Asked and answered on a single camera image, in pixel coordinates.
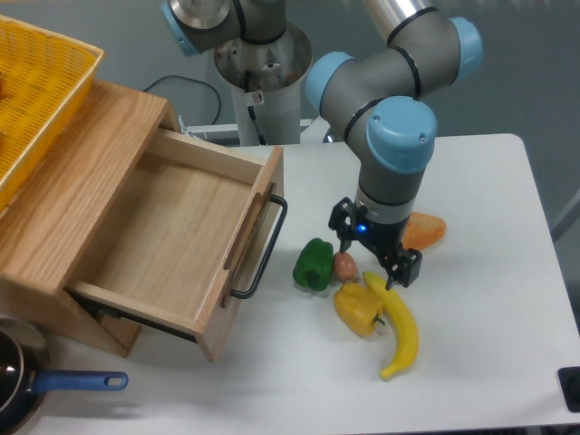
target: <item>black cable on floor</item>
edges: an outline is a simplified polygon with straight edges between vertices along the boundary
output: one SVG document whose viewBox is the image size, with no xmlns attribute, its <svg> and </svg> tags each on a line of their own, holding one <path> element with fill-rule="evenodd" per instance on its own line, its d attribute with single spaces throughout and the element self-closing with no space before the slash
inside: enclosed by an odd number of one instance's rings
<svg viewBox="0 0 580 435">
<path fill-rule="evenodd" d="M 160 77 L 155 82 L 153 82 L 152 84 L 147 86 L 145 89 L 143 89 L 143 91 L 149 92 L 151 90 L 151 88 L 153 88 L 154 86 L 158 85 L 159 83 L 161 83 L 167 79 L 177 79 L 177 80 L 182 80 L 185 82 L 201 84 L 201 85 L 207 86 L 209 89 L 211 89 L 211 91 L 213 91 L 213 93 L 215 93 L 216 97 L 217 97 L 217 113 L 216 113 L 216 116 L 214 117 L 214 119 L 210 125 L 214 125 L 216 123 L 216 121 L 218 120 L 219 114 L 221 113 L 221 97 L 219 96 L 218 90 L 215 87 L 213 87 L 211 84 L 209 84 L 208 82 L 203 82 L 203 81 L 198 80 L 198 79 L 192 79 L 190 77 L 185 77 L 183 75 L 170 74 L 170 75 L 164 75 L 163 77 Z"/>
</svg>

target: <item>white table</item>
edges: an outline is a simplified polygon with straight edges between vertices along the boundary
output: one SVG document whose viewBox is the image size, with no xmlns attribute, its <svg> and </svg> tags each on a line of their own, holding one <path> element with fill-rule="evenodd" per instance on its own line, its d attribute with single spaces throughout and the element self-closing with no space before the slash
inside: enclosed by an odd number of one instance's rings
<svg viewBox="0 0 580 435">
<path fill-rule="evenodd" d="M 267 154 L 268 148 L 248 152 Z M 445 238 L 400 293 L 420 327 L 414 367 L 389 382 L 389 326 L 356 337 L 326 297 L 291 277 L 312 237 L 338 240 L 332 206 L 353 197 L 358 160 L 343 144 L 285 148 L 289 213 L 254 298 L 218 363 L 146 329 L 127 360 L 49 337 L 54 365 L 123 370 L 119 393 L 58 391 L 29 434 L 330 434 L 459 430 L 579 422 L 556 371 L 580 364 L 580 340 L 523 143 L 515 136 L 442 138 L 415 209 L 444 218 Z M 362 270 L 383 273 L 353 244 Z"/>
</svg>

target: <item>pepper stem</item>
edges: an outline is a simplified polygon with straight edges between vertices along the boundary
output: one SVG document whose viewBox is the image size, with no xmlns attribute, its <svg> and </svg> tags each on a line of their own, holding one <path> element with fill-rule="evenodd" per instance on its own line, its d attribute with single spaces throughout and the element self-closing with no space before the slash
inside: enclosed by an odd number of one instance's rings
<svg viewBox="0 0 580 435">
<path fill-rule="evenodd" d="M 377 315 L 374 316 L 374 319 L 372 319 L 372 322 L 379 322 L 380 324 L 382 324 L 383 326 L 385 325 L 384 320 L 381 319 L 381 317 L 379 317 L 379 314 L 377 313 Z"/>
</svg>

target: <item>wooden cabinet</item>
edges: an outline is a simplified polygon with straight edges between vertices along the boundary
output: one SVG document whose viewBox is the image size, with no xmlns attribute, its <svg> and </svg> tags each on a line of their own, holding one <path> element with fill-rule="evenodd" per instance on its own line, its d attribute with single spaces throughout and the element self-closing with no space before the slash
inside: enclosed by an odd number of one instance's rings
<svg viewBox="0 0 580 435">
<path fill-rule="evenodd" d="M 276 222 L 282 149 L 262 160 L 176 130 L 166 100 L 95 82 L 0 216 L 1 311 L 123 356 L 147 324 L 218 358 L 231 289 Z"/>
</svg>

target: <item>green bell pepper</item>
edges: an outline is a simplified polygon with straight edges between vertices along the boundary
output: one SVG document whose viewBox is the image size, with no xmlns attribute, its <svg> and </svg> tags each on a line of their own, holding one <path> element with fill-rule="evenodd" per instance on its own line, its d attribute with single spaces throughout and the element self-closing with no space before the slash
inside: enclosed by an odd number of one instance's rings
<svg viewBox="0 0 580 435">
<path fill-rule="evenodd" d="M 321 238 L 310 240 L 294 266 L 292 277 L 298 285 L 322 292 L 333 277 L 333 245 Z"/>
</svg>

